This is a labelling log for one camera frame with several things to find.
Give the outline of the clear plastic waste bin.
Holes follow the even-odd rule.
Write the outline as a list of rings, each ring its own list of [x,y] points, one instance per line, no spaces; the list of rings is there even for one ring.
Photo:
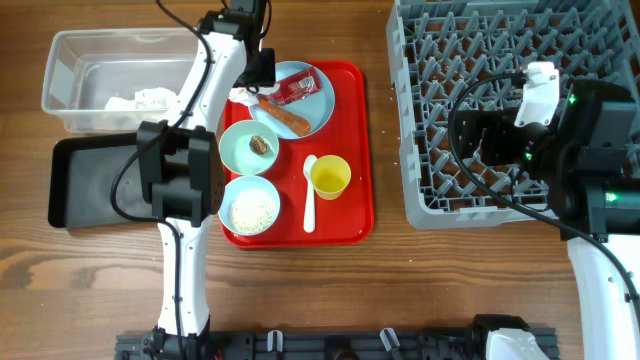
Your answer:
[[[105,111],[110,97],[133,99],[145,88],[177,95],[192,68],[198,40],[184,28],[61,31],[43,80],[41,107],[72,133],[134,131],[169,110]]]

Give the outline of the yellow plastic cup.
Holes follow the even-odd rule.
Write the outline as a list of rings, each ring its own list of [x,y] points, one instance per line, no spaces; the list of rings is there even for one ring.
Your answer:
[[[349,163],[337,155],[318,158],[311,167],[311,182],[317,195],[324,200],[337,199],[351,181]]]

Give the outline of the red plastic serving tray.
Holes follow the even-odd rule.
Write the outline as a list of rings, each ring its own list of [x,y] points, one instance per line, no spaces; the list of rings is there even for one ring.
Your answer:
[[[255,236],[239,236],[221,226],[224,238],[239,248],[347,245],[364,240],[374,227],[365,81],[347,61],[314,61],[327,71],[335,92],[335,108],[318,132],[297,140],[280,139],[275,164],[263,177],[277,189],[281,208],[274,225]],[[337,155],[352,171],[349,185],[335,200],[315,199],[316,229],[303,230],[307,181],[302,166],[308,155]]]

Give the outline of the black waste tray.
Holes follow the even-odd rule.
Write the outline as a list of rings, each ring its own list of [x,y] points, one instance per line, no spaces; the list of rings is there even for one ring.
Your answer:
[[[60,141],[53,149],[49,224],[72,229],[200,217],[187,144],[154,132]]]

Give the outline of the red snack wrapper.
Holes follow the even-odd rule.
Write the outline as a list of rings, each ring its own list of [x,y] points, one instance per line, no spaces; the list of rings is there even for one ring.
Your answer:
[[[303,100],[322,90],[320,77],[314,67],[298,71],[276,82],[278,89],[267,96],[276,105],[284,106]]]

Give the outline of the orange carrot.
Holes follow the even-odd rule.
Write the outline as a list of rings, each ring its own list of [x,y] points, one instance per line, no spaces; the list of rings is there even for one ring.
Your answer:
[[[311,132],[311,125],[305,118],[269,102],[264,96],[258,97],[258,107],[284,124],[297,136],[306,136]]]

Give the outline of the light blue round plate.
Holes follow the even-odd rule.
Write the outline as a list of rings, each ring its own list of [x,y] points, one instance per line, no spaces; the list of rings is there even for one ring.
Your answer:
[[[313,135],[329,122],[335,108],[335,92],[327,76],[327,71],[320,69],[319,62],[282,61],[275,65],[275,75],[277,80],[283,80],[285,77],[311,67],[314,67],[316,70],[321,83],[321,90],[305,99],[284,105],[283,109],[307,120],[311,125],[310,135]],[[302,136],[296,135],[283,123],[257,106],[251,106],[249,113],[253,120],[267,125],[281,139],[302,139]]]

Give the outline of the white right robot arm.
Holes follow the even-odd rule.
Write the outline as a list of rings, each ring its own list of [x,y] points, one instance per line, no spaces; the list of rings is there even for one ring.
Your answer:
[[[627,176],[628,133],[638,106],[624,87],[573,82],[562,110],[555,68],[497,77],[519,86],[522,103],[503,111],[460,107],[484,86],[461,92],[449,111],[457,166],[492,199],[560,231],[578,288],[584,356],[639,356],[639,181]],[[552,217],[490,189],[465,165],[475,151],[487,165],[518,164],[548,187]]]

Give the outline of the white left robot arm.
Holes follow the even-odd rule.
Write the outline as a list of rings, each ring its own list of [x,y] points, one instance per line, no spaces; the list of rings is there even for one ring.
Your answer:
[[[193,66],[176,106],[160,122],[142,122],[136,151],[115,176],[109,200],[121,217],[117,191],[131,165],[140,171],[147,222],[163,241],[164,293],[157,325],[138,341],[119,337],[118,359],[213,359],[206,299],[206,249],[221,207],[225,175],[215,131],[234,88],[256,94],[275,83],[275,51],[264,48],[273,6],[232,1],[210,11],[191,33],[198,39]]]

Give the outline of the white paper napkin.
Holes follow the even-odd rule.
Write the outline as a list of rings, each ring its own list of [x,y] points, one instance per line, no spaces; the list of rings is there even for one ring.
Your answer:
[[[163,87],[137,91],[133,99],[110,97],[105,111],[161,111],[168,110],[178,100],[178,95]]]

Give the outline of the white rice pile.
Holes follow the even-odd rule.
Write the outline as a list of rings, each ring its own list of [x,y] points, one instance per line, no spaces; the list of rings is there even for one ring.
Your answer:
[[[276,207],[269,194],[261,189],[240,192],[232,202],[229,219],[232,226],[242,234],[264,232],[276,218]]]

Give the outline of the light green bowl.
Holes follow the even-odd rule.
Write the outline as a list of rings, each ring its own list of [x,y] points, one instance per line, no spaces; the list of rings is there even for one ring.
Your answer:
[[[266,155],[257,155],[249,147],[252,136],[258,135],[269,144]],[[261,175],[277,160],[279,138],[267,125],[254,120],[243,120],[224,131],[219,142],[222,163],[231,172],[241,175]]]

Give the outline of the white plastic spoon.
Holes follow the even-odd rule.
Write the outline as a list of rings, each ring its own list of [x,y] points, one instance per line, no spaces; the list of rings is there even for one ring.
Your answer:
[[[308,155],[303,164],[303,175],[307,181],[303,218],[303,230],[306,233],[313,233],[316,227],[315,189],[311,180],[311,170],[316,161],[315,155]]]

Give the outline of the grey plastic dishwasher rack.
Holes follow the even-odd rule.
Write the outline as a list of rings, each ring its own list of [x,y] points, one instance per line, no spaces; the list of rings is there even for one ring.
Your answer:
[[[408,222],[421,230],[492,227],[521,219],[493,199],[546,210],[547,187],[516,165],[467,160],[463,174],[447,137],[459,95],[467,110],[517,108],[521,93],[502,75],[552,62],[560,85],[603,80],[639,90],[635,1],[397,1],[386,24],[395,88]]]

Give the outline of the light blue bowl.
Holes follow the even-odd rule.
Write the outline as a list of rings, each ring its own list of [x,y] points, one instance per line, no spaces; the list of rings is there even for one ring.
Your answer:
[[[239,236],[255,236],[268,230],[281,208],[276,187],[260,176],[241,176],[225,187],[218,212],[225,229]]]

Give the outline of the brown food scrap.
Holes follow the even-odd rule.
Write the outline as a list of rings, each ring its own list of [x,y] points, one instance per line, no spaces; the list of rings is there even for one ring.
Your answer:
[[[251,151],[257,155],[266,155],[269,152],[269,144],[261,136],[254,135],[249,142]]]

